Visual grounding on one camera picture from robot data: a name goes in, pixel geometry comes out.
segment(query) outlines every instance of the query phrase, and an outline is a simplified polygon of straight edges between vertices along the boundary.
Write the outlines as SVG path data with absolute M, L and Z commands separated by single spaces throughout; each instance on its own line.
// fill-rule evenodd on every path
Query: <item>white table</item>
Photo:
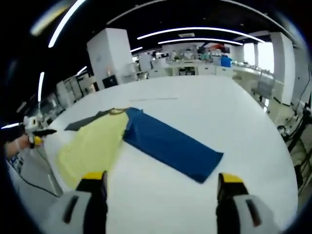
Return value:
M 127 106 L 143 109 L 224 156 L 205 183 L 198 184 L 123 143 L 109 177 L 107 233 L 216 233 L 220 172 L 241 177 L 248 191 L 273 210 L 281 229 L 293 220 L 298 197 L 288 150 L 269 117 L 233 80 L 163 77 L 115 86 L 84 97 L 50 127 L 62 130 L 100 110 Z M 60 131 L 46 140 L 56 175 L 53 148 L 74 134 Z

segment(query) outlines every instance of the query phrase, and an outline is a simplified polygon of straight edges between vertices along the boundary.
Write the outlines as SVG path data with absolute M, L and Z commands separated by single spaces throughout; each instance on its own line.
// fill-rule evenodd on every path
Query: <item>person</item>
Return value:
M 184 53 L 184 57 L 186 58 L 186 60 L 192 60 L 193 53 L 191 52 L 190 49 L 186 50 L 186 52 Z
M 170 59 L 171 61 L 175 61 L 177 59 L 177 54 L 176 54 L 176 51 L 173 50 L 170 54 Z
M 207 62 L 208 63 L 213 63 L 213 54 L 211 52 L 211 50 L 208 50 L 207 56 L 206 56 Z
M 16 138 L 12 142 L 8 142 L 4 145 L 4 154 L 8 160 L 11 160 L 13 156 L 17 155 L 21 150 L 30 147 L 28 135 L 22 135 Z

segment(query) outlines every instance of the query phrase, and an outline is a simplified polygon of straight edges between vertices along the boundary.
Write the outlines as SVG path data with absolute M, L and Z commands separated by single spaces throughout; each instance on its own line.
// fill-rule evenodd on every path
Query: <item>led light strip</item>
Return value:
M 138 37 L 137 39 L 140 40 L 140 39 L 143 39 L 143 38 L 151 37 L 151 36 L 162 34 L 162 33 L 176 32 L 176 31 L 183 31 L 183 30 L 212 30 L 212 31 L 221 31 L 221 32 L 227 32 L 227 33 L 234 33 L 234 34 L 245 36 L 247 38 L 251 38 L 251 39 L 254 39 L 254 40 L 258 41 L 258 42 L 264 43 L 263 40 L 261 40 L 259 38 L 256 38 L 256 37 L 253 37 L 253 36 L 250 36 L 250 35 L 245 34 L 245 33 L 237 32 L 237 31 L 233 31 L 233 30 L 229 30 L 229 29 L 211 28 L 211 27 L 185 27 L 185 28 L 167 29 L 167 30 L 163 30 L 163 31 L 155 32 L 155 33 L 146 34 L 146 35 L 143 35 L 141 37 Z
M 136 49 L 130 50 L 130 52 L 132 53 L 132 52 L 134 52 L 134 51 L 141 50 L 141 49 L 143 49 L 143 47 L 139 47 L 139 48 L 136 48 Z
M 77 72 L 76 76 L 79 76 L 81 72 L 87 69 L 87 66 L 84 66 L 80 71 Z
M 65 16 L 60 21 L 58 27 L 56 28 L 50 43 L 48 45 L 49 48 L 53 47 L 55 42 L 57 41 L 59 34 L 61 33 L 62 29 L 64 28 L 65 24 L 69 20 L 69 18 L 74 14 L 74 12 L 85 2 L 86 0 L 77 0 L 74 5 L 66 12 Z
M 16 126 L 19 126 L 20 123 L 12 123 L 12 124 L 9 124 L 9 125 L 6 125 L 4 127 L 2 127 L 1 129 L 5 129 L 5 128 L 13 128 L 13 127 L 16 127 Z
M 158 44 L 165 44 L 165 43 L 170 43 L 170 42 L 186 41 L 186 40 L 211 40 L 211 41 L 227 42 L 227 43 L 236 44 L 236 45 L 243 45 L 243 43 L 239 43 L 239 42 L 236 42 L 236 41 L 214 39 L 214 38 L 183 38 L 183 39 L 160 41 L 160 42 L 158 42 Z
M 39 86 L 38 86 L 38 102 L 41 102 L 41 90 L 42 90 L 43 78 L 44 78 L 44 72 L 41 72 L 40 78 L 39 78 Z

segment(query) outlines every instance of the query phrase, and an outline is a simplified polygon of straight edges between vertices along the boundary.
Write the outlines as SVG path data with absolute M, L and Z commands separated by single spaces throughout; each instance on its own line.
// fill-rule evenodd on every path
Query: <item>window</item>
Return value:
M 271 42 L 258 44 L 258 66 L 274 73 L 274 53 Z
M 254 63 L 254 44 L 253 43 L 244 44 L 244 61 L 250 65 L 255 65 L 255 63 Z

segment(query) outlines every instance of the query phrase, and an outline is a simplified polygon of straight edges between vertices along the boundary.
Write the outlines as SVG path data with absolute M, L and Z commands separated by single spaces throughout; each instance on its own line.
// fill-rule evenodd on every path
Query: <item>office chair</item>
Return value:
M 266 99 L 273 98 L 275 82 L 276 82 L 275 76 L 271 78 L 268 76 L 268 73 L 261 71 L 257 87 L 252 88 L 252 92 L 253 92 L 253 95 L 255 94 L 259 95 L 259 102 L 262 107 L 264 106 L 264 103 L 262 102 L 263 98 L 266 98 Z

